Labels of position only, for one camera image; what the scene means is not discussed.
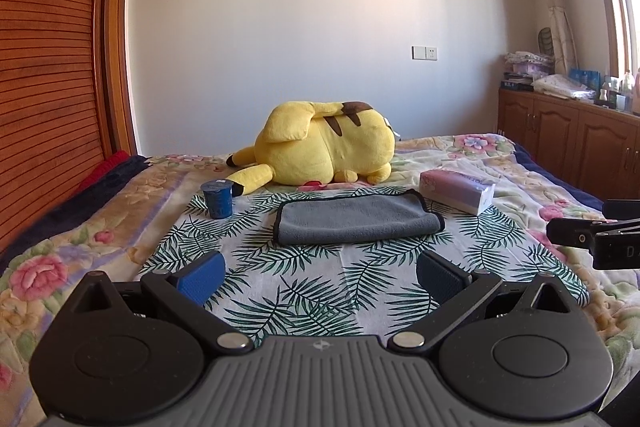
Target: floral bedspread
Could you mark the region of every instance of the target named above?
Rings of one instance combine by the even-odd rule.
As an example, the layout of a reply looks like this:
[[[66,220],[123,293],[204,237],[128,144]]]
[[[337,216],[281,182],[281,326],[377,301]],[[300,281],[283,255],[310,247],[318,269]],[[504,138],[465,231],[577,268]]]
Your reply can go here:
[[[80,227],[41,242],[11,263],[0,277],[0,427],[33,427],[43,418],[28,379],[36,343],[74,286],[91,269],[113,280],[131,280],[180,217],[199,185],[224,177],[226,157],[152,158],[113,200]],[[561,187],[519,165],[513,145],[497,135],[432,137],[399,142],[385,185],[415,187],[421,171],[446,165],[482,174],[497,184],[495,207],[567,263],[590,293],[585,311],[609,347],[616,370],[610,395],[640,367],[640,273],[596,272],[588,253],[554,248],[545,236],[551,217],[601,218]],[[335,190],[269,187],[266,192]]]
[[[0,277],[0,427],[33,427],[44,418],[29,359],[76,283],[93,269],[133,279],[200,184],[226,169],[193,156],[151,162],[91,219],[25,251]]]

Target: wooden cabinet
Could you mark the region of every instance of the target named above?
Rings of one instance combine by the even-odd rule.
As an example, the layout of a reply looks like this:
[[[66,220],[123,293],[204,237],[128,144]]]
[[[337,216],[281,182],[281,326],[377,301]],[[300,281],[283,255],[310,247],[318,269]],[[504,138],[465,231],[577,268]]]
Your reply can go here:
[[[640,198],[640,118],[500,90],[498,132],[522,145],[546,171],[601,200]]]
[[[498,129],[509,139],[525,149],[527,132],[533,114],[533,100],[519,96],[518,92],[503,91],[500,93],[500,109],[498,110]]]
[[[502,90],[498,130],[522,145],[543,169],[560,179],[572,172],[578,110],[551,97]]]
[[[534,102],[531,154],[543,169],[569,179],[574,163],[578,110],[545,100]]]
[[[635,198],[637,127],[591,112],[580,114],[572,184],[601,200]]]

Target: yellow plush toy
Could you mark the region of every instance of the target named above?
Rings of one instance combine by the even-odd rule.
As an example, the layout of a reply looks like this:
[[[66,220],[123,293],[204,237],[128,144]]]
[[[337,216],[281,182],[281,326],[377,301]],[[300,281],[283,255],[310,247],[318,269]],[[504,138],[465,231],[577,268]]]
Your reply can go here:
[[[391,174],[396,139],[380,113],[363,102],[286,102],[276,107],[252,147],[226,163],[247,166],[230,175],[234,195],[275,181],[283,185],[355,182],[371,184]]]

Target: gray microfiber cloth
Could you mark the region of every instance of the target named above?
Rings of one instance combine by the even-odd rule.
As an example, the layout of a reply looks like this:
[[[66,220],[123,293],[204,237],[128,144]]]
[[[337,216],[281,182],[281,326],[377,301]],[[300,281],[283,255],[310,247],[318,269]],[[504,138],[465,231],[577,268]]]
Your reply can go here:
[[[366,243],[444,229],[444,218],[428,212],[416,190],[402,194],[366,194],[281,204],[273,239],[281,245]]]

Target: wooden wardrobe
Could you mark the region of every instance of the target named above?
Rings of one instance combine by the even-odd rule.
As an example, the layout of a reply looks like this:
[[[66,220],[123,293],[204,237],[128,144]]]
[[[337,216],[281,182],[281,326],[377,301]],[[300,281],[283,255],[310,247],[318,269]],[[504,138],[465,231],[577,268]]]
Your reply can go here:
[[[113,153],[104,0],[0,0],[0,252]]]

